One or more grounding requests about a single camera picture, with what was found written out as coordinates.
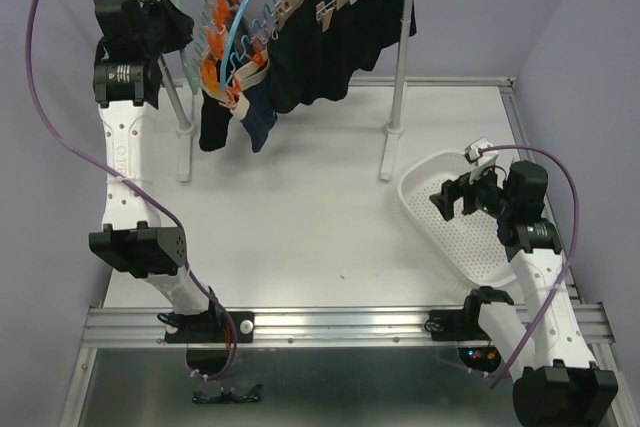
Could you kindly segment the green clip hanger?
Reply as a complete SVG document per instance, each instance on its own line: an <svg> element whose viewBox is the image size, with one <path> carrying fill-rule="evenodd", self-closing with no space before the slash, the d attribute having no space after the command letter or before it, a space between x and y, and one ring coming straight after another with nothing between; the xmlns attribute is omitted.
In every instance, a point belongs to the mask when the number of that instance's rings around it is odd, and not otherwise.
<svg viewBox="0 0 640 427"><path fill-rule="evenodd" d="M200 13L194 20L192 31L192 41L184 49L179 51L179 58L182 72L193 94L200 91L200 58L205 50L205 34L203 28L212 21L212 14L209 12L210 4L214 0L202 0L202 8ZM184 7L183 0L175 0L175 6L182 10Z"/></svg>

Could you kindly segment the black underwear beige waistband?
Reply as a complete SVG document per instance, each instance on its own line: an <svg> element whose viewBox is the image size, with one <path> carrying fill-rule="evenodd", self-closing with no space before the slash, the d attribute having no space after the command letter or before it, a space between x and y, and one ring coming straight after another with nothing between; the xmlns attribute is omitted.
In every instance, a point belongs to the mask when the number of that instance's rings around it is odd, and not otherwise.
<svg viewBox="0 0 640 427"><path fill-rule="evenodd" d="M225 48L225 31L205 26L207 47L199 60L200 85L203 95L199 147L203 152L222 149L227 142L231 110L225 105L227 96L220 85L219 68Z"/></svg>

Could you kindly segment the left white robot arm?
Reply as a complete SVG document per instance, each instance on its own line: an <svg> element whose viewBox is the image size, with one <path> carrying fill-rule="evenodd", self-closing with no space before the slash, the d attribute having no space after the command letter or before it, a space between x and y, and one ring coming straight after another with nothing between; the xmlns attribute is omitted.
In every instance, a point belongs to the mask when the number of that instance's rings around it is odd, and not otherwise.
<svg viewBox="0 0 640 427"><path fill-rule="evenodd" d="M199 287L187 264L184 229L161 222L150 191L148 156L162 87L172 81L164 56L191 40L192 20L169 0L93 0L102 31L93 90L106 144L107 199L90 250L114 270L141 279L171 304L159 315L169 343L230 341L231 323Z"/></svg>

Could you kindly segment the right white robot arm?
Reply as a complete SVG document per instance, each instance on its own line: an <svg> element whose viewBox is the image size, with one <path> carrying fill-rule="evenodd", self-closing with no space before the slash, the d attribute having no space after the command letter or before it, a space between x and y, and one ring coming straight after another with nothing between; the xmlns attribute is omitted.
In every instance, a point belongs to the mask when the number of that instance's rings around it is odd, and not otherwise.
<svg viewBox="0 0 640 427"><path fill-rule="evenodd" d="M512 402L523 426L598 426L618 393L584 340L564 277L569 258L556 227L544 218L548 173L529 161L511 164L500 181L494 166L478 166L443 182L430 200L450 221L481 211L497 222L497 238L518 281L530 316L517 317L511 297L483 286L465 299L456 321L472 337L486 336L505 362L497 378L513 381Z"/></svg>

